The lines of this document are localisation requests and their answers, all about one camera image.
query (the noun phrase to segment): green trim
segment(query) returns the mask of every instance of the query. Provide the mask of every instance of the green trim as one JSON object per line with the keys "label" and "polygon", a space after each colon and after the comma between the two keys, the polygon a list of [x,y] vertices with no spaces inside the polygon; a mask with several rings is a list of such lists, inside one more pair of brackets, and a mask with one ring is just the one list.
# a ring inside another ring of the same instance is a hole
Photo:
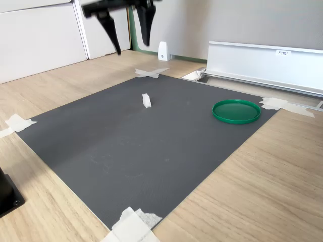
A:
{"label": "green trim", "polygon": [[[158,53],[156,53],[156,52],[142,50],[139,48],[137,35],[136,35],[135,18],[133,16],[132,9],[129,9],[129,22],[130,22],[130,34],[131,34],[132,49],[134,51],[138,51],[138,52],[142,52],[142,53],[146,53],[146,54],[157,55]],[[175,59],[181,59],[181,60],[189,61],[189,62],[207,63],[207,60],[205,60],[205,59],[189,58],[189,57],[179,56],[179,55],[176,55]]]}

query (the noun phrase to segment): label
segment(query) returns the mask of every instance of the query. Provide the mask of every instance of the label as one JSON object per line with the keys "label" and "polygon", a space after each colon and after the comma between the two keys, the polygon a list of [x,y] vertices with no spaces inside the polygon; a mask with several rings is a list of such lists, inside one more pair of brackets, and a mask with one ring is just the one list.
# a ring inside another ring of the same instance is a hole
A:
{"label": "label", "polygon": [[288,51],[288,50],[276,50],[276,55],[279,55],[279,56],[290,56],[292,54],[291,51]]}

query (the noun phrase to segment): white block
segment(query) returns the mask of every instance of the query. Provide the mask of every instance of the white block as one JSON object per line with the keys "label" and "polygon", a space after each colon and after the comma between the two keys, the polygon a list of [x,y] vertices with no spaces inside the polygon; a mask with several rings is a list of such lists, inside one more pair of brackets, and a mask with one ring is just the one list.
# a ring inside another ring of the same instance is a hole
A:
{"label": "white block", "polygon": [[158,49],[158,60],[161,61],[169,61],[171,59],[171,55],[168,51],[168,46],[166,42],[159,43]]}
{"label": "white block", "polygon": [[148,96],[147,93],[143,94],[142,95],[142,102],[143,102],[143,105],[146,107],[146,108],[149,108],[151,107],[151,102],[150,102],[150,98]]}

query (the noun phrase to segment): black stand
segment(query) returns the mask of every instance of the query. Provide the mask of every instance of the black stand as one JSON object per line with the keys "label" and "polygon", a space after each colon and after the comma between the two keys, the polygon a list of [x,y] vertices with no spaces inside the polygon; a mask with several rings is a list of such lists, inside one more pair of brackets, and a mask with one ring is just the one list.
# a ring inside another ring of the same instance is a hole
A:
{"label": "black stand", "polygon": [[17,187],[0,168],[0,218],[25,203]]}

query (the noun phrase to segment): white wall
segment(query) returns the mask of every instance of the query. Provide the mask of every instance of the white wall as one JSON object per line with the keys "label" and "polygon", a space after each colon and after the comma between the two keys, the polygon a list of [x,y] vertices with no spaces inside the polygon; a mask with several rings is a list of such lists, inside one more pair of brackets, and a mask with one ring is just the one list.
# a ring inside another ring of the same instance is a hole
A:
{"label": "white wall", "polygon": [[0,0],[0,13],[40,6],[69,3],[71,0]]}
{"label": "white wall", "polygon": [[0,83],[86,60],[72,4],[0,14]]}
{"label": "white wall", "polygon": [[[115,53],[115,48],[107,33],[96,17],[86,19],[81,5],[93,2],[93,0],[75,0],[77,13],[80,19],[81,30],[84,36],[87,53],[90,59],[98,58],[106,54]],[[110,12],[115,21],[117,37],[121,50],[130,49],[127,10],[121,9]]]}
{"label": "white wall", "polygon": [[322,0],[163,0],[156,2],[150,47],[139,48],[207,59],[208,42],[233,42],[323,49]]}

